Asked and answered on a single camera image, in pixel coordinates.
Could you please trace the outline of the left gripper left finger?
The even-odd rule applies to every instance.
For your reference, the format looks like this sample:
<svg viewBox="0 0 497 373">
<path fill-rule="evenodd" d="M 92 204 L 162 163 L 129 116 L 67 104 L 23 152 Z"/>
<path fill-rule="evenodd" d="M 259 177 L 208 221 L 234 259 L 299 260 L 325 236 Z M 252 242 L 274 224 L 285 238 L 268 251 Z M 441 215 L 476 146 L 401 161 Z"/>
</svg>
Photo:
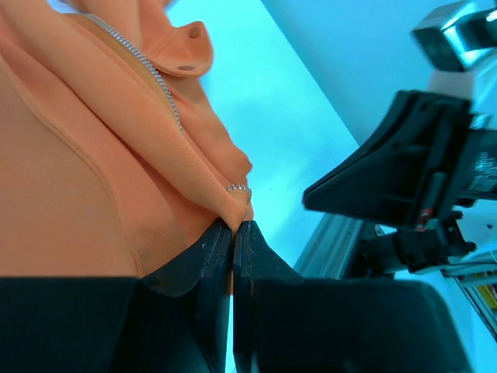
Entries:
<svg viewBox="0 0 497 373">
<path fill-rule="evenodd" d="M 231 230 L 134 277 L 3 277 L 3 372 L 222 372 Z"/>
</svg>

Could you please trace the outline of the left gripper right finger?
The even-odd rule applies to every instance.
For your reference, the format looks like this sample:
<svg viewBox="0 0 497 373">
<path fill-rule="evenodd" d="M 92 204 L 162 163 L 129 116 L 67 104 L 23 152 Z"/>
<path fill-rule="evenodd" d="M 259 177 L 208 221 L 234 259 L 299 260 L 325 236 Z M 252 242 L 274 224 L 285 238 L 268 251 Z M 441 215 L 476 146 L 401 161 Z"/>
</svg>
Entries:
<svg viewBox="0 0 497 373">
<path fill-rule="evenodd" d="M 239 372 L 469 372 L 446 302 L 431 286 L 296 273 L 253 221 L 235 236 Z"/>
</svg>

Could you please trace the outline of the orange zip jacket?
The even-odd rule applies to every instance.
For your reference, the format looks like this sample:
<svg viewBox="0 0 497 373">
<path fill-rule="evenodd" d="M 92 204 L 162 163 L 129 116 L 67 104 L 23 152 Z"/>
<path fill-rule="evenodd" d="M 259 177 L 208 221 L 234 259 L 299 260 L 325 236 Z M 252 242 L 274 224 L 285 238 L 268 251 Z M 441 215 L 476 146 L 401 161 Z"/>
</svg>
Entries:
<svg viewBox="0 0 497 373">
<path fill-rule="evenodd" d="M 157 270 L 253 217 L 252 168 L 200 84 L 205 25 L 165 1 L 1 3 L 1 273 Z"/>
</svg>

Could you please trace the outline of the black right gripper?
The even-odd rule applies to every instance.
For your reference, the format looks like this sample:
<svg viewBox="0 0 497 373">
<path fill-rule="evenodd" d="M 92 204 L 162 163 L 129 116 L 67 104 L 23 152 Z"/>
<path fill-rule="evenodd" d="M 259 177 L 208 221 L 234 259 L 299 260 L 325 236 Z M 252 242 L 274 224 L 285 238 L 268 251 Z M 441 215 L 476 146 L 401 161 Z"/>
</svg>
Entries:
<svg viewBox="0 0 497 373">
<path fill-rule="evenodd" d="M 395 228 L 419 228 L 425 266 L 496 266 L 466 241 L 457 221 L 478 200 L 496 200 L 496 130 L 468 99 L 417 90 L 396 93 L 381 124 L 352 155 L 309 186 L 308 210 Z"/>
</svg>

